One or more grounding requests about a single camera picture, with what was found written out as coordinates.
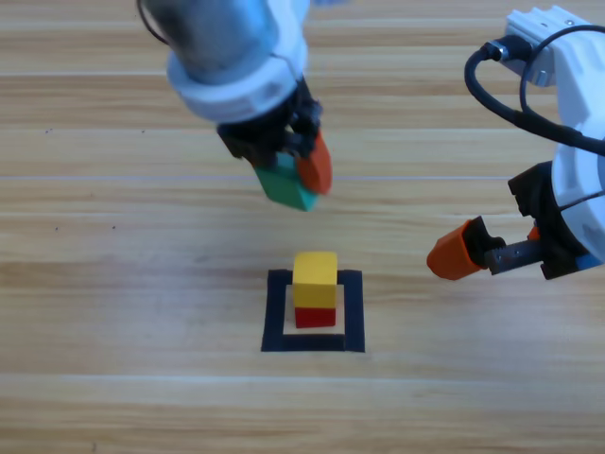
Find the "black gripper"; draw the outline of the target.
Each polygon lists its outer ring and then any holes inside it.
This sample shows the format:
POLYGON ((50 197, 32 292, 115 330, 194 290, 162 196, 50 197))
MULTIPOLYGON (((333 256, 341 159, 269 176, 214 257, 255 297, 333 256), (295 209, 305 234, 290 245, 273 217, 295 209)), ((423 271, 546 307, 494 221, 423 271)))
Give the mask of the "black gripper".
POLYGON ((428 268, 447 280, 459 280, 486 269, 499 274, 536 263, 547 280, 593 268, 596 258, 563 220, 552 188, 551 169, 550 161, 539 163, 509 180, 519 212, 533 219, 527 240, 506 245, 502 237, 488 233, 483 217, 469 219, 437 240, 426 258, 428 268))
POLYGON ((320 131, 322 107, 301 78, 285 101, 251 120, 219 124, 216 132, 236 159, 272 166, 278 152, 295 156, 302 185, 327 195, 332 188, 332 159, 320 131))

